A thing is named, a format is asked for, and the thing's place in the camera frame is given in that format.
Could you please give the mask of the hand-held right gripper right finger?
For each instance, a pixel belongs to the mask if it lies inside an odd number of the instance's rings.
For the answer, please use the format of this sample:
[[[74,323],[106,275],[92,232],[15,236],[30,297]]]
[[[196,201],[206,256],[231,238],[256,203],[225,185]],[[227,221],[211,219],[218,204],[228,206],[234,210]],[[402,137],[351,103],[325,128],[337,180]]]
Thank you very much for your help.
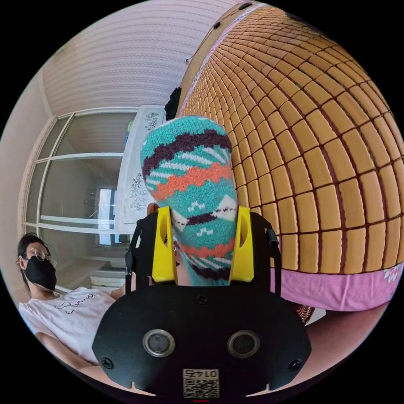
[[[237,228],[229,282],[251,282],[254,278],[253,235],[250,210],[238,208]]]

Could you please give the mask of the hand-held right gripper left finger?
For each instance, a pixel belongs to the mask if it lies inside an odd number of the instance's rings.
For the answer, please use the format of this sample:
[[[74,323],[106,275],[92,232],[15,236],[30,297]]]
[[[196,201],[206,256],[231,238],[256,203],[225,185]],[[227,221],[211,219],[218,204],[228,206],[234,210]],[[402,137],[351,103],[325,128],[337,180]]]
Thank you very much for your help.
[[[157,212],[151,276],[154,282],[178,281],[169,207],[162,207]]]

